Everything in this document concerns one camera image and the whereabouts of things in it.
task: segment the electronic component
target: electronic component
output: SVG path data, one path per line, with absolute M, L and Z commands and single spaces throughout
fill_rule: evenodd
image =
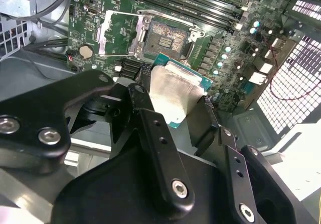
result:
M 177 128 L 211 84 L 198 72 L 159 54 L 152 65 L 150 99 L 166 123 Z
M 254 65 L 260 72 L 268 74 L 273 68 L 273 60 L 257 57 L 254 61 Z
M 83 59 L 87 60 L 94 55 L 94 49 L 92 46 L 82 45 L 79 48 L 79 54 L 80 56 L 82 56 Z
M 154 57 L 164 53 L 170 58 L 180 60 L 188 36 L 189 33 L 184 30 L 151 21 L 143 53 Z
M 75 57 L 73 61 L 85 70 L 94 65 L 112 76 L 131 79 L 141 63 L 153 64 L 157 55 L 164 53 L 212 79 L 214 89 L 209 90 L 210 96 L 214 90 L 228 88 L 230 95 L 240 97 L 243 90 L 239 79 L 249 79 L 255 69 L 250 75 L 245 72 L 254 66 L 254 60 L 257 57 L 265 59 L 265 63 L 273 60 L 273 54 L 268 52 L 271 45 L 275 57 L 281 56 L 278 52 L 283 49 L 286 36 L 285 39 L 279 36 L 282 41 L 274 43 L 270 30 L 278 33 L 279 29 L 286 29 L 288 34 L 281 18 L 288 1 L 72 1 L 74 11 L 68 48 L 78 50 L 82 45 L 93 46 L 91 58 L 83 61 Z M 125 59 L 139 64 L 125 66 Z M 115 66 L 119 65 L 121 71 L 115 72 Z M 267 67 L 257 69 L 266 71 Z M 224 102 L 218 106 L 221 110 L 234 109 L 235 103 Z
M 253 82 L 257 85 L 262 85 L 267 80 L 267 76 L 260 72 L 253 72 L 252 76 L 249 79 L 249 82 Z

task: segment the motherboard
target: motherboard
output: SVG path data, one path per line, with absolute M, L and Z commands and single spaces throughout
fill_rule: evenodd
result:
M 72 0 L 68 64 L 133 79 L 163 53 L 212 80 L 207 95 L 232 112 L 268 79 L 262 63 L 275 67 L 267 43 L 284 45 L 289 1 Z

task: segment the sata port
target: sata port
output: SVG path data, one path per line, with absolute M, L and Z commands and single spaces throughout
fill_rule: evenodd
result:
M 89 14 L 92 14 L 92 15 L 98 15 L 99 14 L 99 11 L 96 8 L 93 8 L 93 7 L 89 7 L 87 9 L 87 11 L 88 11 Z

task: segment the green circuit board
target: green circuit board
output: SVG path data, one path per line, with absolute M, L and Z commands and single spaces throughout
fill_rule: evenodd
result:
M 253 71 L 254 54 L 249 45 L 258 48 L 256 57 L 266 47 L 263 37 L 268 38 L 267 29 L 278 34 L 282 29 L 281 14 L 290 0 L 79 0 L 72 1 L 70 7 L 69 42 L 71 52 L 68 64 L 75 71 L 99 69 L 111 77 L 132 77 L 134 69 L 122 71 L 115 66 L 126 61 L 152 63 L 156 58 L 151 49 L 162 49 L 177 56 L 187 66 L 213 81 L 208 95 L 216 96 L 214 104 L 219 109 L 233 111 L 244 96 L 251 94 L 256 87 L 248 82 L 248 72 Z M 153 15 L 151 21 L 159 33 L 152 35 L 149 29 L 144 38 L 144 58 L 126 56 L 130 52 L 133 40 L 137 36 L 136 28 L 139 13 L 156 11 L 176 20 Z M 105 38 L 104 54 L 101 54 L 99 35 L 105 22 L 106 11 L 114 11 L 110 26 L 103 33 Z M 185 35 L 192 36 L 191 23 L 202 32 L 202 36 L 193 42 L 186 41 Z M 261 32 L 261 39 L 253 34 L 255 28 Z M 183 44 L 169 35 L 176 34 Z M 79 54 L 82 46 L 89 53 Z

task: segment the cable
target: cable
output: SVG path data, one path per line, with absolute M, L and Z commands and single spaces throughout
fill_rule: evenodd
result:
M 271 94 L 272 94 L 276 99 L 281 100 L 281 101 L 294 101 L 294 100 L 299 100 L 299 99 L 301 99 L 301 98 L 304 98 L 304 97 L 310 95 L 310 94 L 319 86 L 319 84 L 321 83 L 321 80 L 320 80 L 310 91 L 304 93 L 303 95 L 301 95 L 301 96 L 299 96 L 299 97 L 283 98 L 283 97 L 277 96 L 277 95 L 273 92 L 273 90 L 272 90 L 272 84 L 273 84 L 273 79 L 274 79 L 274 77 L 276 76 L 276 74 L 278 73 L 278 70 L 281 68 L 281 66 L 279 66 L 278 63 L 277 63 L 277 60 L 276 60 L 276 57 L 275 57 L 275 54 L 274 54 L 274 51 L 273 51 L 272 46 L 269 45 L 269 48 L 270 48 L 270 51 L 271 51 L 271 53 L 272 53 L 272 57 L 273 57 L 273 59 L 274 59 L 274 62 L 275 62 L 275 65 L 276 65 L 276 69 L 277 69 L 276 72 L 272 75 L 271 80 L 270 80 L 270 92 L 271 92 Z
M 62 44 L 62 43 L 68 43 L 68 38 L 61 38 L 61 39 L 54 39 L 54 40 L 48 40 L 44 42 L 38 42 L 38 43 L 31 43 L 29 45 L 26 45 L 24 48 L 37 48 L 37 47 L 44 47 L 47 45 L 52 44 Z
M 52 3 L 50 6 L 48 6 L 44 10 L 42 10 L 42 11 L 40 11 L 40 12 L 34 14 L 33 16 L 30 16 L 30 17 L 13 17 L 13 16 L 8 16 L 8 17 L 10 19 L 16 20 L 16 21 L 35 20 L 35 19 L 41 18 L 41 17 L 51 13 L 52 11 L 54 11 L 58 6 L 60 6 L 62 4 L 62 2 L 64 2 L 64 0 L 56 0 L 54 3 Z
M 67 32 L 66 30 L 64 30 L 64 29 L 61 29 L 61 28 L 59 28 L 59 27 L 56 27 L 56 26 L 53 26 L 53 25 L 50 25 L 50 24 L 47 24 L 47 23 L 43 23 L 43 26 L 44 26 L 45 28 L 49 28 L 49 29 L 51 29 L 51 30 L 56 31 L 56 32 L 60 33 L 60 34 L 63 35 L 63 36 L 68 36 L 68 32 Z
M 25 50 L 37 50 L 37 49 L 44 49 L 44 48 L 56 48 L 56 47 L 66 47 L 68 46 L 68 42 L 44 42 L 42 43 L 35 43 L 35 44 L 29 44 L 24 47 Z
M 48 76 L 46 76 L 40 69 L 39 67 L 36 65 L 36 63 L 29 57 L 29 55 L 27 54 L 27 52 L 21 48 L 21 52 L 26 56 L 26 58 L 29 60 L 29 62 L 35 67 L 35 69 L 39 72 L 39 74 L 45 78 L 45 79 L 49 79 L 49 80 L 54 80 L 54 81 L 57 81 L 59 79 L 55 79 L 55 78 L 50 78 Z
M 49 52 L 49 51 L 44 51 L 44 50 L 39 50 L 39 49 L 25 49 L 29 52 L 37 53 L 42 56 L 50 57 L 53 58 L 57 61 L 61 61 L 66 63 L 67 62 L 67 57 L 65 55 L 55 53 L 55 52 Z
M 56 21 L 54 21 L 52 23 L 43 21 L 41 19 L 38 19 L 38 21 L 41 22 L 43 25 L 46 25 L 45 27 L 48 27 L 48 25 L 54 26 L 54 25 L 60 23 L 62 21 L 62 19 L 64 18 L 67 10 L 69 9 L 70 3 L 71 3 L 71 0 L 68 0 L 66 6 L 64 8 L 64 11 L 62 12 L 61 16 Z

